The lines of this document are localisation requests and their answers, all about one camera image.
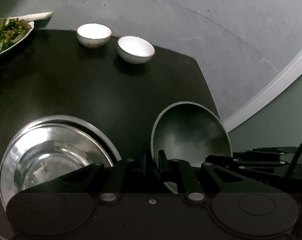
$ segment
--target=green vegetables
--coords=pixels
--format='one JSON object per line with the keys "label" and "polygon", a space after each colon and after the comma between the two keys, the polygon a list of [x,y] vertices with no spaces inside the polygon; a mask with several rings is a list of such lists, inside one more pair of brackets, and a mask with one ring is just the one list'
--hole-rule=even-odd
{"label": "green vegetables", "polygon": [[27,21],[18,18],[6,22],[6,19],[0,20],[0,52],[21,40],[31,28]]}

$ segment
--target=table surface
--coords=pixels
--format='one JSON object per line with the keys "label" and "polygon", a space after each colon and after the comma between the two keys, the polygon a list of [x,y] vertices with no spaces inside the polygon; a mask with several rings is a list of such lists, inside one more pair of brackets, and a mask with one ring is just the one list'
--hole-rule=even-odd
{"label": "table surface", "polygon": [[88,49],[75,31],[34,30],[0,58],[0,162],[16,132],[48,115],[93,124],[122,158],[144,153],[156,118],[172,103],[197,102],[217,115],[194,59],[155,47],[149,62],[131,65],[118,56],[117,40]]}

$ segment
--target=metal screw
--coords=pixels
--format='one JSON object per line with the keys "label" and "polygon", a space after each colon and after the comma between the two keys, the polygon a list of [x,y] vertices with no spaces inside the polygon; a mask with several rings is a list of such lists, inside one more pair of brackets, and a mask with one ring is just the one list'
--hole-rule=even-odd
{"label": "metal screw", "polygon": [[201,201],[204,199],[204,195],[202,193],[193,192],[188,195],[188,198],[193,201]]}
{"label": "metal screw", "polygon": [[156,199],[150,199],[150,200],[149,200],[149,203],[150,203],[150,204],[156,204],[157,201],[156,201]]}
{"label": "metal screw", "polygon": [[104,201],[114,201],[116,200],[116,195],[114,193],[103,193],[100,198]]}

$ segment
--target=white ceramic bowl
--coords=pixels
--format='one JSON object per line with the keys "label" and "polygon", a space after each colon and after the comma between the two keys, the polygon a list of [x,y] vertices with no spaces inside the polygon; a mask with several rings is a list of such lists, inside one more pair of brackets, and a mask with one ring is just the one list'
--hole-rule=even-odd
{"label": "white ceramic bowl", "polygon": [[118,39],[118,52],[121,58],[132,64],[145,63],[155,54],[151,43],[134,36],[124,36]]}
{"label": "white ceramic bowl", "polygon": [[106,44],[111,38],[112,31],[109,27],[97,23],[81,25],[76,33],[79,42],[87,48],[97,48]]}

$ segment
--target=stainless steel bowl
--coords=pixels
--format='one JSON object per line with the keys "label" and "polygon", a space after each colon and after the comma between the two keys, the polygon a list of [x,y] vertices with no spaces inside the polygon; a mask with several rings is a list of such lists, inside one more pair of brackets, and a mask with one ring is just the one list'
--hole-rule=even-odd
{"label": "stainless steel bowl", "polygon": [[210,110],[193,102],[177,102],[164,109],[155,121],[151,153],[158,165],[158,151],[168,159],[188,161],[200,167],[208,155],[232,156],[229,136]]}
{"label": "stainless steel bowl", "polygon": [[111,141],[93,125],[70,116],[38,119],[11,140],[0,165],[4,208],[19,191],[55,179],[91,163],[105,167],[121,157]]}

